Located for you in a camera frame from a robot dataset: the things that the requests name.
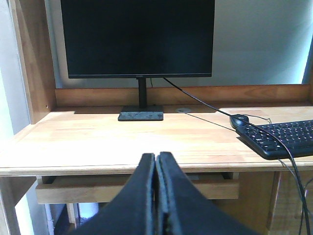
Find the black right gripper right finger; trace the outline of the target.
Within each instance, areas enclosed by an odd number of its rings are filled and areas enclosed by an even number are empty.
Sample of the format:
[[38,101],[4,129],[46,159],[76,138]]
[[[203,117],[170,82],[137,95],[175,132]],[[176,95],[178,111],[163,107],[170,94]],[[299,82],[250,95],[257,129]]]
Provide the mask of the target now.
[[255,231],[206,199],[170,152],[156,159],[159,235],[254,235]]

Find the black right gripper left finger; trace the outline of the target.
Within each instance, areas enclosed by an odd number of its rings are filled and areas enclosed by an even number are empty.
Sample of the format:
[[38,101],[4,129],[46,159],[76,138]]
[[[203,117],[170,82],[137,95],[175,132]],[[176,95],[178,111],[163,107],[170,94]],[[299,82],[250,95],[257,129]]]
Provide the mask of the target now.
[[71,235],[153,235],[155,156],[142,155],[122,190]]

